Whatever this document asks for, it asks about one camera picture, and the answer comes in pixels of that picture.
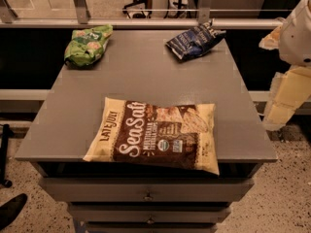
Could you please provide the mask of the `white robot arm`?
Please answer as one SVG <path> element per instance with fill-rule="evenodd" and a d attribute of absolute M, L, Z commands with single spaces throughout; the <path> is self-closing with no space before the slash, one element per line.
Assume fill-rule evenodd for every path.
<path fill-rule="evenodd" d="M 272 79 L 263 113 L 264 128 L 277 131 L 311 96 L 311 0 L 300 0 L 259 46 L 278 50 L 280 59 L 290 65 L 288 71 L 277 72 Z"/>

